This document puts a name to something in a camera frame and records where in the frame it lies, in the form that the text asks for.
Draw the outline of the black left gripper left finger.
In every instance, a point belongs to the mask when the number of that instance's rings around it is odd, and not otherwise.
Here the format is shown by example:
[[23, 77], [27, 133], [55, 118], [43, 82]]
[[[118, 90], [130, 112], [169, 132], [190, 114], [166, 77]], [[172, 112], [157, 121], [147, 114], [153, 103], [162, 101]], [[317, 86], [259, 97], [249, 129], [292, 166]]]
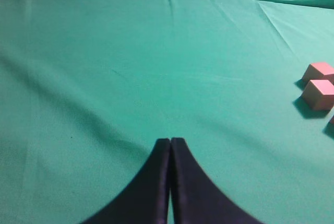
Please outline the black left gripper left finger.
[[132, 181], [83, 223], [167, 223], [170, 140], [158, 139]]

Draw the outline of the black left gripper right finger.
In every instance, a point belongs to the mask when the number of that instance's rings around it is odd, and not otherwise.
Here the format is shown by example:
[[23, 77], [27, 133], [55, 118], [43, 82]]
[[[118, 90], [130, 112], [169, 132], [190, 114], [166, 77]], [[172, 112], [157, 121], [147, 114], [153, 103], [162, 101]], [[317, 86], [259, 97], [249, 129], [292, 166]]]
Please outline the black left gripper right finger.
[[260, 223], [210, 180], [186, 140], [171, 140], [171, 195], [175, 223]]

